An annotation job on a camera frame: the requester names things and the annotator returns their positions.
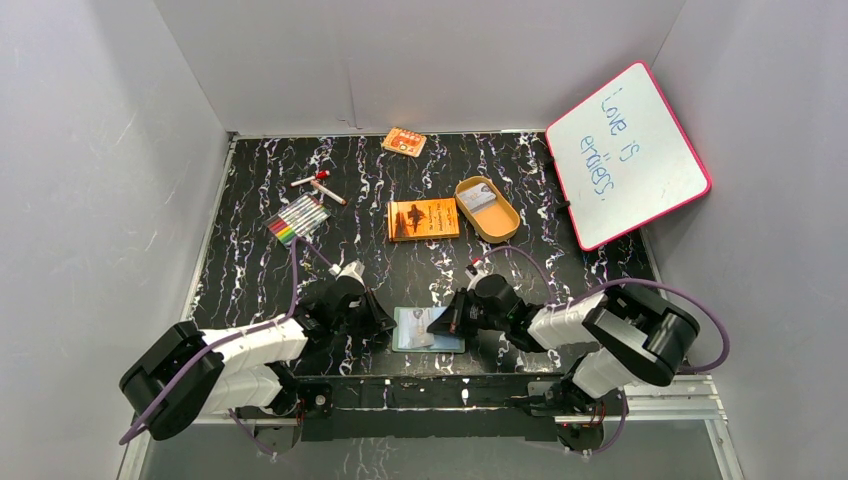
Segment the white VIP credit card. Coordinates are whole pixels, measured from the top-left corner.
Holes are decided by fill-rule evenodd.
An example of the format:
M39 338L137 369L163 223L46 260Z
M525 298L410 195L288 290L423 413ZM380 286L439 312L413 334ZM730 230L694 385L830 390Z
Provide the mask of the white VIP credit card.
M398 347L400 349L425 348L435 343L435 336L427 332L427 327L432 322L429 308L399 308L396 322Z

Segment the mint green card holder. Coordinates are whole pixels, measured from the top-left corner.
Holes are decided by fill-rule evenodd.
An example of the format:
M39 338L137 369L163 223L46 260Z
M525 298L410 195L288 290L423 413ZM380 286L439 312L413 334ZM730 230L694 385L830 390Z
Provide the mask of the mint green card holder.
M448 335L438 335L427 328L445 307L396 307L393 318L392 351L400 353L464 353L465 341Z

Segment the tan oval tray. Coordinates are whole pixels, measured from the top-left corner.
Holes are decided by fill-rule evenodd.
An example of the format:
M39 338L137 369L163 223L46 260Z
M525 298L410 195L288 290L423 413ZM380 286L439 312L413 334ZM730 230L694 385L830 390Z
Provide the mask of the tan oval tray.
M497 195L497 200L488 208L471 214L459 200L458 193L478 183L488 184ZM486 177L473 176L460 181L455 188L454 197L458 208L469 220L476 234L487 243L503 243L512 238L521 226L521 218L517 211L494 183Z

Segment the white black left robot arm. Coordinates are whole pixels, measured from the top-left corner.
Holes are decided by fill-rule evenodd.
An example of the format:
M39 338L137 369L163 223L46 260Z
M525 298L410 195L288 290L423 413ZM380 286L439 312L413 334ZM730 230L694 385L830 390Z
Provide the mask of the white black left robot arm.
M119 389L136 418L122 445L142 433L166 440L197 417L256 407L287 416L302 404L289 368L336 335L371 336L396 327L375 293L355 273L341 273L314 300L261 323L199 329L172 325L121 377Z

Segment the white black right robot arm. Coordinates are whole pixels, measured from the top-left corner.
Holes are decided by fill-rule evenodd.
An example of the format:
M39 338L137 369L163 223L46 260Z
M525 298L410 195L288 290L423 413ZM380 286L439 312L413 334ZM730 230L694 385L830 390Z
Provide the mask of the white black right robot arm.
M634 381L669 385L700 326L657 293L657 283L626 279L580 301L555 306L523 300L499 274L478 275L457 290L428 326L432 334L468 339L481 330L502 332L525 352L544 353L567 344L596 343L561 380L517 405L590 413L603 397Z

